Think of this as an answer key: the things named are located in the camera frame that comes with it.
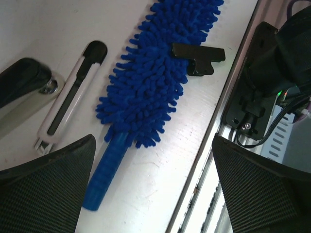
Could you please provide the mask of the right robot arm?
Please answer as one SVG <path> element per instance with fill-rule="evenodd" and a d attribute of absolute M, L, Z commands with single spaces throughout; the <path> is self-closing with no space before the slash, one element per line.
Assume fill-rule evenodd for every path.
<path fill-rule="evenodd" d="M 311 90 L 311 7 L 285 17 L 279 28 L 267 18 L 255 20 L 253 26 L 223 121 L 261 140 L 277 94 L 294 86 L 301 94 Z"/>

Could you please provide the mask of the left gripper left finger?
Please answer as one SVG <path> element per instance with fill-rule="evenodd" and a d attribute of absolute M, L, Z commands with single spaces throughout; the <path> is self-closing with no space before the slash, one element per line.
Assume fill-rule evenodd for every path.
<path fill-rule="evenodd" d="M 2 233 L 73 233 L 95 156 L 91 134 L 0 172 Z"/>

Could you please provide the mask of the blue microfiber duster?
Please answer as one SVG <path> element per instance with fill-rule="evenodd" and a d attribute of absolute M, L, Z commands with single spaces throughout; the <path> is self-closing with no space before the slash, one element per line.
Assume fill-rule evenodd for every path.
<path fill-rule="evenodd" d="M 107 148 L 91 177 L 82 206 L 97 211 L 131 146 L 154 147 L 176 111 L 188 82 L 186 59 L 175 58 L 172 43 L 204 46 L 220 15 L 222 0 L 158 0 L 116 63 L 96 117 L 108 125 Z"/>

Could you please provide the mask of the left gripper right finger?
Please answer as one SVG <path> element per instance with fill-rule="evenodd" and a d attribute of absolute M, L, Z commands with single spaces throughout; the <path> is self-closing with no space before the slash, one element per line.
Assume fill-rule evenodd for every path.
<path fill-rule="evenodd" d="M 215 135 L 212 153 L 235 233 L 309 233 L 311 175 Z"/>

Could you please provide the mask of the black binder clip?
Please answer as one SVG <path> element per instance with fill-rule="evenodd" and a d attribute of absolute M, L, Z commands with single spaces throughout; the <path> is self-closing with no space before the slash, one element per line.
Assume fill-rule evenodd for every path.
<path fill-rule="evenodd" d="M 188 60 L 187 74 L 193 77 L 212 75 L 212 63 L 225 61 L 224 49 L 208 46 L 172 43 L 172 54 L 175 58 Z"/>

